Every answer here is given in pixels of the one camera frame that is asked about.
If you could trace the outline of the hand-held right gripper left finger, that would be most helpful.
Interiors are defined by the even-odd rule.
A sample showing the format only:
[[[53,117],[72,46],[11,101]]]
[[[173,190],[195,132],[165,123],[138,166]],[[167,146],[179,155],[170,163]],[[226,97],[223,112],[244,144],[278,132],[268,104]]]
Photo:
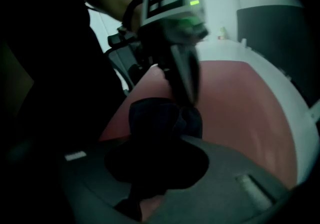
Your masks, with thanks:
[[[106,169],[105,155],[123,140],[97,142],[59,158],[59,179],[75,224],[140,224],[115,210],[129,196],[131,185]]]

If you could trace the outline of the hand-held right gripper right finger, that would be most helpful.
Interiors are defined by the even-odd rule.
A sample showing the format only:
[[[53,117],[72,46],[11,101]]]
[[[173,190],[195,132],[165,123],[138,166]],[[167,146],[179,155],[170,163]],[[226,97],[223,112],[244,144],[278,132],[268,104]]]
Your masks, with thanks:
[[[242,153],[184,136],[209,158],[193,186],[143,202],[144,224],[265,224],[288,201],[282,182]]]

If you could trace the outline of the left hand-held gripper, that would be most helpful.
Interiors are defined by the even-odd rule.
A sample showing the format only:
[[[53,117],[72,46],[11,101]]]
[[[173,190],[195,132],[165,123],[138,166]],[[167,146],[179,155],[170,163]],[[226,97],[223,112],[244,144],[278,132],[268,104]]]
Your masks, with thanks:
[[[188,105],[196,105],[200,64],[196,44],[208,35],[204,0],[143,0],[137,36],[142,52],[165,69],[175,68]]]

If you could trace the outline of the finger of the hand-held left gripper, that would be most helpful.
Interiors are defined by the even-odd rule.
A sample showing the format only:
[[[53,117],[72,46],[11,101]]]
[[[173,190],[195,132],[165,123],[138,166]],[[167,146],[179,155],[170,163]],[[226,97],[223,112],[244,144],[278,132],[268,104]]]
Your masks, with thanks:
[[[175,101],[180,105],[188,105],[188,96],[179,72],[175,68],[164,68],[163,72]]]

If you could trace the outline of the dark blue-grey sock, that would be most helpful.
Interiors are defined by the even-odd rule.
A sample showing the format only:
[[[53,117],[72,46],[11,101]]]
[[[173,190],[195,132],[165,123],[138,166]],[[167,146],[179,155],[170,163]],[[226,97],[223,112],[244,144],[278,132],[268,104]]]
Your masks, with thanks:
[[[202,138],[203,122],[194,107],[179,107],[165,98],[148,98],[131,105],[130,139],[117,148],[116,176],[132,185],[127,203],[186,189],[206,173],[207,155],[182,140]]]

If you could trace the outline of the red mat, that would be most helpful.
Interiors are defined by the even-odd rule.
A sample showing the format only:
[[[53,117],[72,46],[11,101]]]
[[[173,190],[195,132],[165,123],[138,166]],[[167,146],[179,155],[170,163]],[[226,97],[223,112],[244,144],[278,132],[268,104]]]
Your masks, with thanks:
[[[241,61],[204,61],[201,70],[200,96],[194,106],[202,118],[201,140],[242,153],[279,179],[291,197],[297,183],[296,152],[287,118],[271,89]],[[131,137],[130,107],[148,98],[165,98],[179,107],[193,107],[178,104],[161,71],[152,68],[120,106],[102,139],[127,142]],[[120,145],[105,155],[104,164],[117,181],[127,183],[117,178],[115,161]],[[121,200],[115,210],[144,224],[143,202],[154,197],[142,200],[139,205],[127,203],[128,197]],[[286,203],[265,224],[278,223]]]

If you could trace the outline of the black wristband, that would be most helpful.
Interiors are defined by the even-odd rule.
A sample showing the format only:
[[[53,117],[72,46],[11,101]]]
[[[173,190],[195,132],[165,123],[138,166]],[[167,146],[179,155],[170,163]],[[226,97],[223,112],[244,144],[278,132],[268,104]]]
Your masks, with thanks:
[[[132,31],[132,17],[134,15],[135,8],[142,4],[143,0],[132,0],[129,5],[127,6],[123,18],[122,18],[122,25],[129,31]]]

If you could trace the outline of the black partition panel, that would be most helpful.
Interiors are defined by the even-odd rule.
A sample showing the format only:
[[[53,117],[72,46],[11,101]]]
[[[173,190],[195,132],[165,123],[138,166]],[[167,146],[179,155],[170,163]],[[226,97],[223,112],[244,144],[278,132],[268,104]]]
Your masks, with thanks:
[[[308,106],[320,99],[320,38],[302,7],[262,5],[237,10],[237,39],[288,76]]]

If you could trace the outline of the person in striped shirt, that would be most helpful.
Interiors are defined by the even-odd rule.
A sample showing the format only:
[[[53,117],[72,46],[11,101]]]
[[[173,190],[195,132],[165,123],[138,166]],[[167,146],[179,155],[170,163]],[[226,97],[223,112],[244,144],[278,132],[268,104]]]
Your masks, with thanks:
[[[98,140],[125,99],[85,1],[0,0],[0,27],[34,81],[19,131],[66,151]]]

